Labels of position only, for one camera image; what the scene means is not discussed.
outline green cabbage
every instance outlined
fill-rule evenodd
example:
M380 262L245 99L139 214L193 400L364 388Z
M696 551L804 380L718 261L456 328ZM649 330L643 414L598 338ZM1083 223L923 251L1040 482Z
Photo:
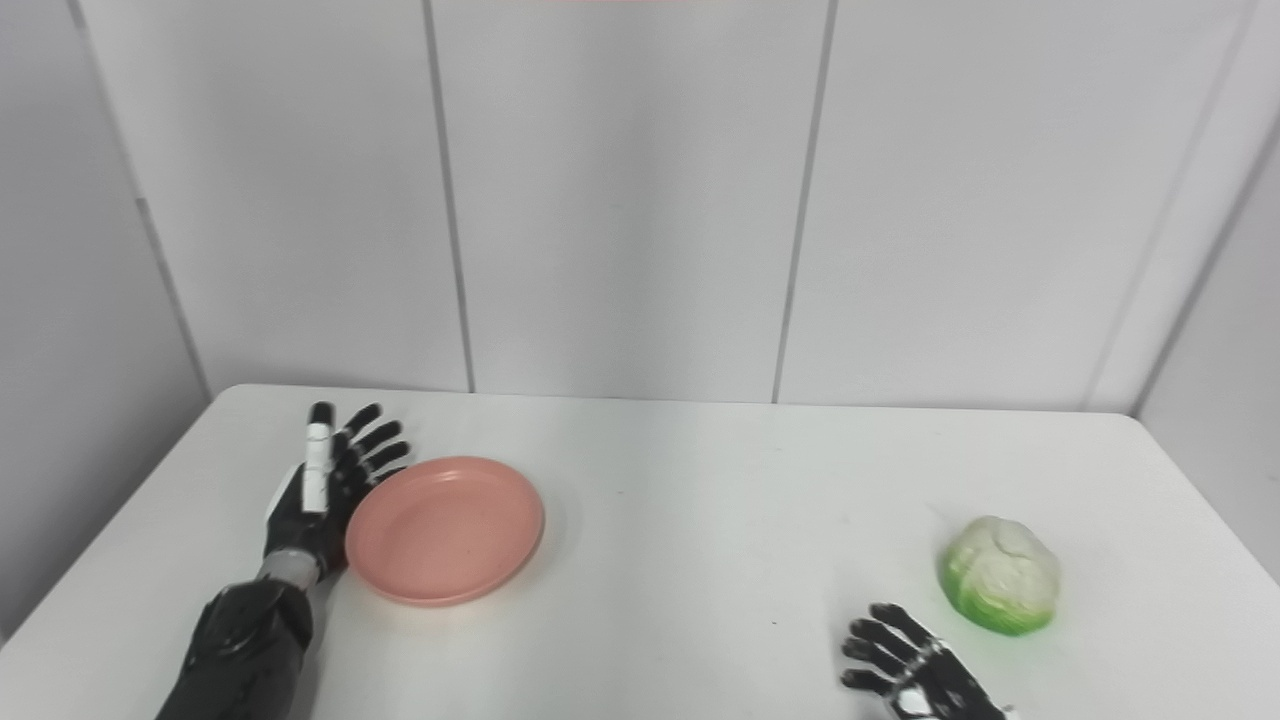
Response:
M1057 557L1021 523L978 518L947 547L940 571L951 606L988 630L1024 635L1053 619Z

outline black arm cover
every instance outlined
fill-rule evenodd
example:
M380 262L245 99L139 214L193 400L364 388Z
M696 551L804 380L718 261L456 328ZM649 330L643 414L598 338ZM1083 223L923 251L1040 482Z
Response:
M311 633L298 588L266 578L228 585L201 612L156 720L284 720Z

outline white table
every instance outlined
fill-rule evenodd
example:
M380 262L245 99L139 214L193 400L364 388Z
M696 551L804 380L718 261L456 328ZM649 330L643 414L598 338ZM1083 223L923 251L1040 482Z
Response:
M154 716L200 607L257 569L320 398L381 402L417 459L513 465L548 521L532 562L468 605L340 578L294 717L878 719L836 676L846 621L882 600L1027 720L1277 712L1280 588L1126 418L243 386L0 651L0 717ZM1061 557L1047 629L1004 638L947 606L934 556L980 514Z

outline white wall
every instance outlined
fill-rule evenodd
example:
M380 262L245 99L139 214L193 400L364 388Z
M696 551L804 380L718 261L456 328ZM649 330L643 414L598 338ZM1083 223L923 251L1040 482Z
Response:
M1140 419L1271 575L1280 578L1276 140Z
M0 3L0 635L205 405L65 5Z
M84 0L215 391L1128 410L1280 106L1280 0L424 8Z

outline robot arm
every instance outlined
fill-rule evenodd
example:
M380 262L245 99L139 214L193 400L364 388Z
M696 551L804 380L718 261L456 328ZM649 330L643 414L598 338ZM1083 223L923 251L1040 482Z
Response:
M157 720L284 720L311 644L307 591L347 565L343 538L356 506L408 455L399 423L356 436L381 414L365 407L333 433L333 406L311 409L307 461L268 519L256 580L223 588L196 623Z
M945 642L897 605L870 607L854 620L845 655L874 670L846 670L841 682L873 692L901 720L1016 720L997 707Z

